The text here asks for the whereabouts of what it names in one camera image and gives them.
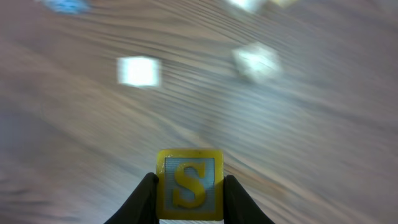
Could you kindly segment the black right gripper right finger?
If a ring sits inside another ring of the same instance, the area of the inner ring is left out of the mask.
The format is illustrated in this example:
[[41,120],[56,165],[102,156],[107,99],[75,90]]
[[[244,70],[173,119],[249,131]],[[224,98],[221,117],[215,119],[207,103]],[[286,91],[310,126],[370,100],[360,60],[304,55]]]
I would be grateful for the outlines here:
[[233,175],[223,181],[224,224],[275,224]]

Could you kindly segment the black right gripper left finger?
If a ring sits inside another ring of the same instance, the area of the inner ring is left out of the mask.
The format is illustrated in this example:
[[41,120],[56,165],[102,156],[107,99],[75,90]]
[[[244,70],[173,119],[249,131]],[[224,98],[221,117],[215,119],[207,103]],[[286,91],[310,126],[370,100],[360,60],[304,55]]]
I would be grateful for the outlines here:
[[159,224],[156,195],[159,178],[147,173],[122,206],[104,224]]

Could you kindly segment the blurred white tilted block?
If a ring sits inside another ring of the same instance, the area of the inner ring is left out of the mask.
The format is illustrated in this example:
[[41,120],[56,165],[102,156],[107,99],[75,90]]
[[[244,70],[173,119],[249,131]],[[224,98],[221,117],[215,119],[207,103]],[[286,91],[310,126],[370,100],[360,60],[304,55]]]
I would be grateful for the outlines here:
[[260,42],[234,49],[232,55],[238,74],[250,82],[262,83],[282,73],[277,51]]

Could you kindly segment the white block far right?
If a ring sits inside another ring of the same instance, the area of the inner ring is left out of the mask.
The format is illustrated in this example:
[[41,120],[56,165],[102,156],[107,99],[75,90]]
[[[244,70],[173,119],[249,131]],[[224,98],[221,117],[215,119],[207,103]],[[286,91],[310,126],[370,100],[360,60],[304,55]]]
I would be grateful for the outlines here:
[[228,2],[244,11],[256,12],[265,5],[268,0],[228,0]]

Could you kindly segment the blue top block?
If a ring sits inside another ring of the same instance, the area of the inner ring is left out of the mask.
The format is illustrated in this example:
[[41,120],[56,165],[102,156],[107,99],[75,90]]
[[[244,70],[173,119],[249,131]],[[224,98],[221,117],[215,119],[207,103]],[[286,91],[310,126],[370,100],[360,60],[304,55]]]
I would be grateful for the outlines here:
[[79,14],[90,10],[85,0],[41,0],[44,6],[57,13]]

